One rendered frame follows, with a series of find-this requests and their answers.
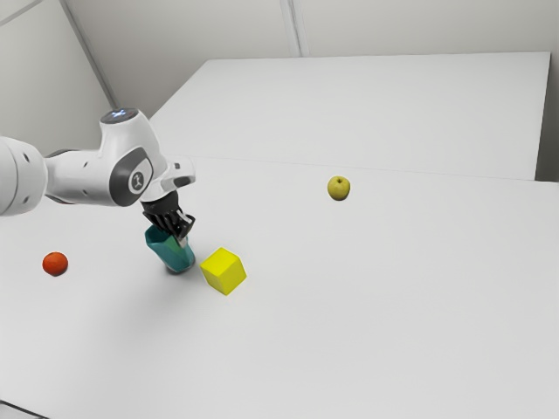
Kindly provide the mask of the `green apple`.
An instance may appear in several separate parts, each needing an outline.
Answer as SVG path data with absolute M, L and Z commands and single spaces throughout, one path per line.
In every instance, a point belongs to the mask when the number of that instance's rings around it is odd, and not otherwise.
M 327 192 L 333 200 L 343 201 L 349 196 L 350 182 L 344 176 L 335 175 L 328 181 Z

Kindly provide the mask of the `orange fruit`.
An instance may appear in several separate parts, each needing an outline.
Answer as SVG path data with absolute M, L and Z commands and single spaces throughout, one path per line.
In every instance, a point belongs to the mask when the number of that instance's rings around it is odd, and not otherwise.
M 43 270 L 54 277 L 65 273 L 68 265 L 66 255 L 58 251 L 48 253 L 42 261 Z

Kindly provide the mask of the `teal faceted mug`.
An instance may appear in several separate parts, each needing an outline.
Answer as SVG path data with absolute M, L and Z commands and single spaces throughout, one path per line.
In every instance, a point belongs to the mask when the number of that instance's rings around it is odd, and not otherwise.
M 144 237 L 149 249 L 173 272 L 187 271 L 195 263 L 195 255 L 189 244 L 181 246 L 166 231 L 152 225 L 144 232 Z

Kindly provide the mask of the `yellow cube block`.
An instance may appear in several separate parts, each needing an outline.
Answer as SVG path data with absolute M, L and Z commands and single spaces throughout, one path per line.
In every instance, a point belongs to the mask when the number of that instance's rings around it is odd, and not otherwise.
M 209 255 L 200 269 L 208 285 L 223 295 L 229 295 L 247 278 L 239 256 L 223 247 Z

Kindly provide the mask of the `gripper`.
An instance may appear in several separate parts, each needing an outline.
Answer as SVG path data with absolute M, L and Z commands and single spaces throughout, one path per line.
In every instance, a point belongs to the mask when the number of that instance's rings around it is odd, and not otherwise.
M 157 228 L 172 233 L 180 247 L 187 244 L 187 236 L 196 218 L 183 212 L 179 205 L 179 195 L 168 193 L 151 202 L 141 202 L 143 215 Z

